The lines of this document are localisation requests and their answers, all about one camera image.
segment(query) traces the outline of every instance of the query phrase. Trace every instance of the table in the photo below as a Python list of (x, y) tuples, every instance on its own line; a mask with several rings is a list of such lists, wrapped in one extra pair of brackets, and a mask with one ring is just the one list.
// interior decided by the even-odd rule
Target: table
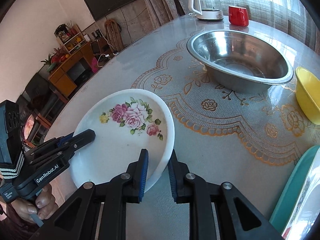
[(77, 85), (71, 80), (67, 72), (79, 60), (85, 59), (91, 66), (94, 55), (90, 46), (90, 42), (85, 43), (80, 49), (68, 57), (62, 64), (57, 67), (48, 77), (48, 80), (65, 96), (68, 97)]
[[(320, 126), (301, 111), (296, 78), (263, 94), (244, 95), (210, 80), (186, 50), (188, 38), (212, 29), (242, 30), (276, 47), (296, 68), (320, 77), (320, 57), (293, 37), (250, 21), (249, 27), (202, 22), (190, 16), (158, 28), (108, 62), (70, 100), (47, 138), (73, 132), (99, 100), (123, 89), (159, 95), (174, 115), (178, 160), (206, 181), (233, 183), (269, 218), (299, 157), (320, 143)], [(68, 197), (75, 186), (68, 171), (55, 179)], [(141, 204), (127, 206), (127, 239), (188, 239), (188, 205), (175, 204), (167, 169)]]

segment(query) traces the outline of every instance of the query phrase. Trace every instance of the purple rose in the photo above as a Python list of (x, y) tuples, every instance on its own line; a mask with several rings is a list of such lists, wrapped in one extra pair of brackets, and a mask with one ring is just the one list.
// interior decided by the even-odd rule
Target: purple rose
[(124, 112), (127, 110), (128, 110), (128, 107), (126, 104), (116, 105), (111, 114), (112, 120), (115, 122), (121, 123), (120, 119), (123, 118)]
[(158, 132), (159, 132), (159, 127), (155, 123), (152, 123), (152, 124), (148, 125), (147, 134), (149, 136), (157, 135)]
[(146, 108), (138, 103), (133, 103), (127, 111), (124, 112), (123, 120), (127, 127), (136, 129), (141, 127), (145, 123), (145, 119), (148, 117)]

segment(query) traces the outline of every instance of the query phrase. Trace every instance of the wooden desk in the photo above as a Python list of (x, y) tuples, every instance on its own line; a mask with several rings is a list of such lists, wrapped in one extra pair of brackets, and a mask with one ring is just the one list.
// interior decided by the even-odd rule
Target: wooden desk
[(68, 76), (67, 71), (71, 69), (79, 60), (84, 58), (91, 65), (94, 55), (87, 42), (74, 54), (67, 58), (57, 69), (55, 69), (48, 77), (49, 81), (65, 96), (68, 97), (77, 85)]

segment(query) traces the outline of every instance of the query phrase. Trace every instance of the yellow bowl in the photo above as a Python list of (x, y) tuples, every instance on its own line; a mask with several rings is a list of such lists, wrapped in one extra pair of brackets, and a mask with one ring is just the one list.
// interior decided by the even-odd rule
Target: yellow bowl
[(303, 67), (297, 67), (295, 73), (297, 101), (310, 121), (320, 124), (320, 80)]

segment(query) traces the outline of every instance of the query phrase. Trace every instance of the white plate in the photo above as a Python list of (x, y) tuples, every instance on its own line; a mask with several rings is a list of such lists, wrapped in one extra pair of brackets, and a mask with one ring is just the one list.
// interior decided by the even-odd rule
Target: white plate
[(147, 191), (160, 178), (171, 157), (172, 115), (165, 102), (150, 91), (127, 89), (102, 99), (85, 114), (74, 135), (87, 129), (95, 131), (95, 140), (77, 150), (70, 160), (69, 170), (78, 188), (87, 181), (110, 181), (125, 172), (129, 163), (138, 161), (141, 149), (146, 148)]

